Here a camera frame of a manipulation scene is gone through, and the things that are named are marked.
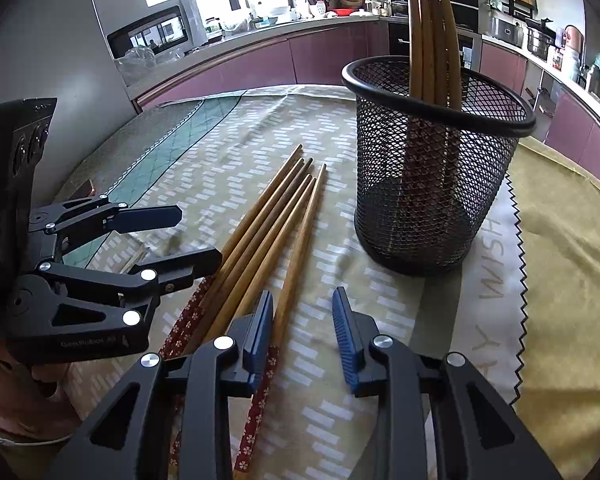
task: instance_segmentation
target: pot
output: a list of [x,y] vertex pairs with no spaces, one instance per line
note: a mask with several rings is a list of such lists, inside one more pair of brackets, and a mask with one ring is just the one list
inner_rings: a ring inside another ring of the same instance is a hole
[[391,2],[391,14],[394,16],[409,17],[409,2],[407,0],[396,0]]
[[529,28],[528,38],[526,40],[526,48],[534,56],[546,61],[549,57],[549,45],[554,43],[554,40],[544,32],[540,32],[535,28]]

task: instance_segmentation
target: kitchen appliance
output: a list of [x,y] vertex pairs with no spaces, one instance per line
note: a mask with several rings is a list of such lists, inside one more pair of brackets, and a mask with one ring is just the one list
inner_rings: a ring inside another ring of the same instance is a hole
[[555,42],[555,32],[547,28],[546,24],[552,22],[549,18],[545,18],[540,22],[530,18],[525,19],[528,27],[528,37],[526,47],[534,56],[539,57],[543,61],[547,61],[549,57],[549,46]]
[[520,24],[510,16],[496,10],[492,10],[489,15],[489,35],[520,48],[524,39]]
[[598,65],[592,66],[587,72],[585,90],[600,98],[600,67]]
[[150,46],[160,63],[171,59],[174,52],[184,56],[207,42],[196,0],[168,0],[149,9],[152,14],[107,35],[114,59],[135,46]]
[[[392,3],[400,2],[405,4],[407,0],[391,0]],[[486,6],[486,0],[451,0],[451,8],[454,12],[456,25],[464,27],[476,34],[486,34],[489,27],[488,13],[483,12]],[[392,8],[392,14],[395,16],[407,16],[406,10],[398,11]]]
[[391,14],[401,18],[409,17],[409,2],[407,0],[395,0],[391,2]]
[[584,37],[577,27],[568,25],[564,28],[564,46],[565,48],[572,48],[582,56]]

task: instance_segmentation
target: metal screw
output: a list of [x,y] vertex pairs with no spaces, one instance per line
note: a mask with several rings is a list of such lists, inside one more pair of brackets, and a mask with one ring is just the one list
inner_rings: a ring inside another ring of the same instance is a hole
[[135,310],[127,310],[122,315],[122,321],[125,325],[134,326],[140,323],[140,314],[138,314]]
[[144,354],[140,358],[140,364],[145,368],[153,368],[160,362],[160,356],[158,354]]
[[389,348],[392,344],[394,344],[394,340],[387,335],[377,335],[374,338],[374,345],[378,348]]
[[155,277],[157,276],[157,274],[155,273],[155,270],[153,269],[145,269],[140,273],[140,277],[145,280],[150,282],[151,280],[154,280]]
[[451,352],[451,354],[446,356],[446,362],[452,366],[455,366],[456,368],[459,368],[461,366],[464,366],[466,359],[462,354],[459,354],[458,352]]
[[234,345],[234,340],[227,335],[221,335],[214,339],[214,346],[218,350],[227,350]]

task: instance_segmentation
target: tablecloth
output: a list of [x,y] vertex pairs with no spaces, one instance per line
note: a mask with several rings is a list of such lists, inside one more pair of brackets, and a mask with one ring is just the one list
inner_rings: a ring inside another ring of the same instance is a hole
[[[353,95],[323,86],[248,91],[137,200],[177,203],[183,221],[168,230],[113,234],[90,267],[119,272],[141,248],[168,254],[221,247],[299,142],[304,156],[328,165],[328,182],[252,478],[347,478],[368,442],[375,400],[353,398],[344,384],[330,314],[337,285],[346,287],[355,310],[415,351],[467,355],[514,402],[566,478],[582,478],[600,455],[600,183],[533,139],[519,146],[462,267],[410,278],[373,262],[353,229]],[[141,172],[136,164],[117,186]],[[285,258],[267,285],[275,297]],[[191,293],[163,298],[151,350],[160,348]],[[74,364],[65,386],[78,413],[86,416],[136,359]],[[234,454],[248,407],[247,399],[230,404]],[[431,441],[430,420],[426,427]]]

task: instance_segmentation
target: kitchen counter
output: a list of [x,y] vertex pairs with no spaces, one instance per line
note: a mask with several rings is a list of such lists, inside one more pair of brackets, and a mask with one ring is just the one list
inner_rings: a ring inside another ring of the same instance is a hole
[[181,74],[182,72],[190,70],[199,64],[207,62],[208,60],[235,50],[240,50],[248,46],[261,43],[266,40],[272,40],[273,38],[279,36],[284,36],[295,32],[302,32],[305,30],[331,27],[333,25],[343,25],[347,23],[377,22],[379,19],[379,16],[315,18],[312,20],[299,20],[297,22],[283,23],[281,25],[272,25],[270,27],[260,28],[258,30],[251,30],[243,34],[237,34],[236,36],[225,38],[217,43],[202,46],[198,50],[193,51],[191,54],[182,59],[159,64],[147,77],[141,79],[131,86],[128,86],[126,91],[132,100],[137,99],[159,84],[177,76],[178,74]]
[[550,62],[544,62],[539,57],[536,57],[533,54],[531,54],[526,48],[519,48],[513,46],[512,44],[506,43],[505,41],[497,40],[496,38],[492,38],[491,36],[483,35],[482,40],[497,45],[501,48],[507,49],[511,52],[515,52],[519,56],[525,57],[531,63],[534,63],[536,66],[547,72],[551,77],[553,77],[556,81],[563,85],[577,100],[579,100],[584,106],[586,106],[589,109],[589,111],[595,116],[595,118],[600,122],[600,101],[595,96],[587,92],[580,85],[578,85],[575,81],[572,81],[571,79],[567,78],[561,71],[556,70]]

